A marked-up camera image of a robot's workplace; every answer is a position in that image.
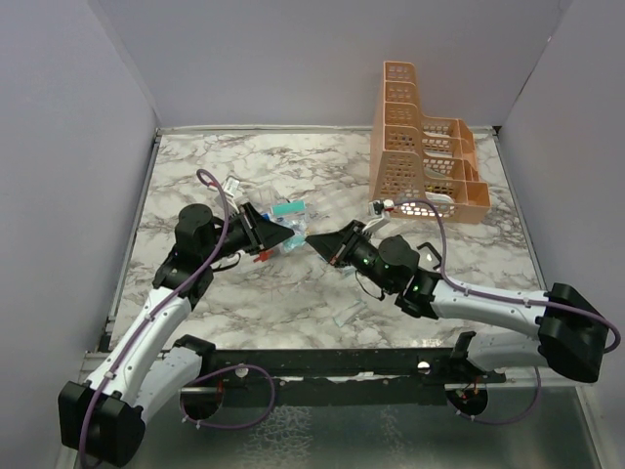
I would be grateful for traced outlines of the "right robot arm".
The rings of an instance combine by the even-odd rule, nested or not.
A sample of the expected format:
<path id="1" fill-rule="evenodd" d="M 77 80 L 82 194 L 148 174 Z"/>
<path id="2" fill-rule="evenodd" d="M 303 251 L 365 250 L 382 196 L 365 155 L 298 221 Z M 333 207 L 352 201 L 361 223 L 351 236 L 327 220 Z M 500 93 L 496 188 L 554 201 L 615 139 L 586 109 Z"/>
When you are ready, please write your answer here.
<path id="1" fill-rule="evenodd" d="M 575 288 L 556 283 L 549 291 L 481 289 L 447 282 L 420 267 L 420 254 L 400 235 L 373 245 L 362 223 L 338 232 L 312 234 L 306 242 L 329 265 L 353 267 L 395 296 L 413 318 L 480 322 L 499 327 L 493 335 L 469 333 L 458 339 L 448 359 L 450 374 L 470 382 L 500 367 L 548 366 L 582 383 L 599 379 L 608 336 L 603 316 Z"/>

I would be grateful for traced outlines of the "teal bandage packet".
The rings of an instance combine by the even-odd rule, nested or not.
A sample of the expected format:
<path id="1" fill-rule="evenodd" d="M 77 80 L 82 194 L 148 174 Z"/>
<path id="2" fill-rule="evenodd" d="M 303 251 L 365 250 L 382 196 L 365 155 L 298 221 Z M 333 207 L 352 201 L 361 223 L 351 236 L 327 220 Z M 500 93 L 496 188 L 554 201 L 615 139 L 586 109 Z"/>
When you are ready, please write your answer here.
<path id="1" fill-rule="evenodd" d="M 306 244 L 306 236 L 304 234 L 294 234 L 288 239 L 282 242 L 282 250 L 284 253 L 289 253 L 295 249 L 298 249 Z"/>

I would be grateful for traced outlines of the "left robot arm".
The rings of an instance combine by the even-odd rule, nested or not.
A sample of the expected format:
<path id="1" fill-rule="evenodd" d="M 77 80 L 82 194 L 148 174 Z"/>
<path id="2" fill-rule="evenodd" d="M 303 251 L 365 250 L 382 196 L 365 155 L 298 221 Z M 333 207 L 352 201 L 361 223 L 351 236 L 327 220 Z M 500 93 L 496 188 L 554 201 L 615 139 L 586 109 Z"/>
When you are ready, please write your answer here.
<path id="1" fill-rule="evenodd" d="M 58 396 L 62 444 L 116 467 L 130 462 L 152 416 L 188 382 L 201 386 L 216 363 L 200 351 L 163 346 L 193 311 L 214 278 L 212 264 L 239 251 L 266 252 L 293 230 L 261 215 L 251 203 L 220 219 L 199 203 L 183 208 L 175 243 L 157 270 L 141 313 L 97 369 L 69 381 Z"/>

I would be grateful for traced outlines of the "silver teal-header packet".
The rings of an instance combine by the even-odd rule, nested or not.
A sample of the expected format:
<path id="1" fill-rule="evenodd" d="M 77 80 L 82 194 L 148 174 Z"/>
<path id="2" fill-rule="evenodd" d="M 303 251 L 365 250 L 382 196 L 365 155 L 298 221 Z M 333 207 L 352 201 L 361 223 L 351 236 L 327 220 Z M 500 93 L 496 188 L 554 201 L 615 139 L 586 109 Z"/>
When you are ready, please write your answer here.
<path id="1" fill-rule="evenodd" d="M 271 217 L 274 222 L 294 231 L 304 232 L 308 227 L 307 206 L 303 200 L 273 205 Z"/>

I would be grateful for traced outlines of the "clear first aid box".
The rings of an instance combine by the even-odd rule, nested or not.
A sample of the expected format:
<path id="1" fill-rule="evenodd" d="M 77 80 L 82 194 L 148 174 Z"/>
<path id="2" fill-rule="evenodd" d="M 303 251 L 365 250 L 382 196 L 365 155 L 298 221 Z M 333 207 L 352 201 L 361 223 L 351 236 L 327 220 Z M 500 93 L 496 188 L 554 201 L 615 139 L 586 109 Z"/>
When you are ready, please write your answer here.
<path id="1" fill-rule="evenodd" d="M 302 199 L 289 199 L 281 195 L 272 185 L 247 189 L 243 193 L 243 198 L 251 202 L 265 219 L 294 232 L 292 237 L 282 241 L 278 246 L 259 254 L 254 259 L 255 263 L 286 255 L 305 245 L 305 237 L 309 234 L 309 213 Z"/>

